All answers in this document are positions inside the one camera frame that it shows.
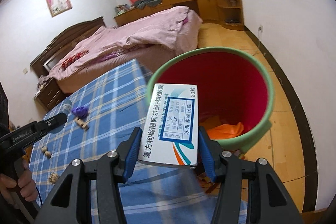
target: desk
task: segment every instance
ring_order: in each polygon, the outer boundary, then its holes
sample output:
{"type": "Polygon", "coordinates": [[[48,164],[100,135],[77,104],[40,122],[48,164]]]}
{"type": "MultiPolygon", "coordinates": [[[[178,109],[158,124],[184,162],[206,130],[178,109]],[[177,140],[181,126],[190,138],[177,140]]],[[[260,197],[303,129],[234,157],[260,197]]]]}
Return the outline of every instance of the desk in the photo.
{"type": "Polygon", "coordinates": [[[244,30],[242,0],[162,0],[156,7],[134,8],[114,19],[118,26],[136,21],[140,18],[167,10],[176,6],[187,6],[194,10],[204,23],[217,23],[232,30],[244,30]]]}

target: human hand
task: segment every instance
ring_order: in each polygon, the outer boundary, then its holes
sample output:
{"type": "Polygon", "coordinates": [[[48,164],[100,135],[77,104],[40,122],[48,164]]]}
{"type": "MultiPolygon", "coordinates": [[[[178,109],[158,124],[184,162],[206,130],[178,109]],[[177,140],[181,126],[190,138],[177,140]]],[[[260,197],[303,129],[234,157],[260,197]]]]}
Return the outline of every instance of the human hand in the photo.
{"type": "MultiPolygon", "coordinates": [[[[36,183],[32,180],[32,173],[28,169],[28,162],[26,160],[22,160],[22,164],[25,170],[18,179],[17,184],[21,188],[21,196],[25,198],[26,201],[31,202],[34,201],[38,196],[36,183]]],[[[15,208],[18,208],[8,191],[8,188],[15,188],[15,186],[15,180],[6,175],[0,174],[0,193],[9,204],[13,205],[15,208]]]]}

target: orange stripe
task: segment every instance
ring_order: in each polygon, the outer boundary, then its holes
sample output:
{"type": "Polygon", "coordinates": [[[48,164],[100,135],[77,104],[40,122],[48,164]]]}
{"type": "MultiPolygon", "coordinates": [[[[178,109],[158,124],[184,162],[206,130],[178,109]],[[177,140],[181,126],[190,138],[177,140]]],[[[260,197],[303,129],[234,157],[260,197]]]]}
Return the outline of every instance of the orange stripe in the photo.
{"type": "Polygon", "coordinates": [[[172,145],[173,145],[173,148],[174,148],[175,157],[177,158],[177,161],[178,161],[179,165],[185,165],[183,160],[180,158],[180,155],[177,153],[174,144],[172,144],[172,145]]]}

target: red pillow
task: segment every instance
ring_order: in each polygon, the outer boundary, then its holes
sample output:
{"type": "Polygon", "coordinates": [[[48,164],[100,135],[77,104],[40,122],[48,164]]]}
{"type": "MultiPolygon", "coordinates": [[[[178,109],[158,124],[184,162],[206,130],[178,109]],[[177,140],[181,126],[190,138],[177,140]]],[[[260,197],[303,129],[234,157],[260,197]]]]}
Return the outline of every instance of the red pillow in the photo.
{"type": "Polygon", "coordinates": [[[80,59],[84,55],[86,55],[89,51],[84,50],[81,52],[76,53],[75,55],[70,56],[66,60],[63,61],[62,63],[62,69],[65,70],[67,67],[69,67],[72,63],[74,63],[76,60],[80,59]]]}

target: headboard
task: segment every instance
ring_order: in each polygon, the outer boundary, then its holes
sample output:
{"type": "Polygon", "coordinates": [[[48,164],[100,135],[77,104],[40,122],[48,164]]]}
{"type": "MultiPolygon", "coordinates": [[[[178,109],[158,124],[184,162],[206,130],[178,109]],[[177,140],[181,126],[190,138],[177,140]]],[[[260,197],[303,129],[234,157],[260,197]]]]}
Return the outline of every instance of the headboard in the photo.
{"type": "Polygon", "coordinates": [[[91,35],[93,35],[101,26],[105,26],[103,17],[98,17],[91,21],[85,21],[73,25],[58,36],[56,36],[53,41],[50,42],[48,47],[31,63],[30,66],[32,70],[36,73],[38,77],[41,75],[48,75],[48,71],[43,67],[43,64],[52,57],[55,52],[59,51],[65,45],[72,42],[80,42],[91,35]]]}

